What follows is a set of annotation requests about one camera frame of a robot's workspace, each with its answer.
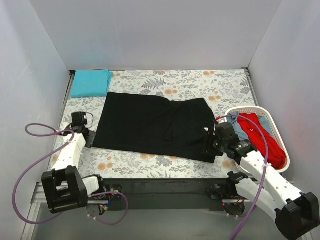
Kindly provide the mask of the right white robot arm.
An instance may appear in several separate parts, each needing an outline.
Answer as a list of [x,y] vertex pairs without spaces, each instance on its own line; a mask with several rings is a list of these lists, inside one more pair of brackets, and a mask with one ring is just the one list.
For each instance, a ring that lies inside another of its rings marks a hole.
[[296,240],[320,225],[319,200],[312,193],[304,193],[269,163],[249,140],[240,140],[229,122],[204,128],[206,154],[226,154],[245,172],[227,175],[222,192],[232,199],[243,197],[267,213],[277,229],[288,240]]

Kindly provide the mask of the black t shirt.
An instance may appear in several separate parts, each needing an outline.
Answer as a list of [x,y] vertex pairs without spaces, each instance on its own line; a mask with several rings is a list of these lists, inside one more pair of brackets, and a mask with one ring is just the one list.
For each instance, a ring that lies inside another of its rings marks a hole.
[[213,163],[216,153],[207,148],[206,134],[214,118],[203,98],[109,92],[92,146]]

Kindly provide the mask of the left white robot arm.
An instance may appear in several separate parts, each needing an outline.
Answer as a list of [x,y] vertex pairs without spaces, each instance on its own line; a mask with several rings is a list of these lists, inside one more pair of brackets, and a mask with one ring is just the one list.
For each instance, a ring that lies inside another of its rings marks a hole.
[[82,151],[85,147],[92,146],[96,135],[87,127],[87,115],[83,111],[71,114],[72,122],[65,130],[73,131],[74,137],[70,140],[68,132],[62,134],[67,146],[60,151],[51,170],[41,176],[46,202],[52,214],[84,208],[88,205],[90,196],[95,200],[106,196],[106,187],[102,184],[103,178],[100,175],[82,178],[78,171]]

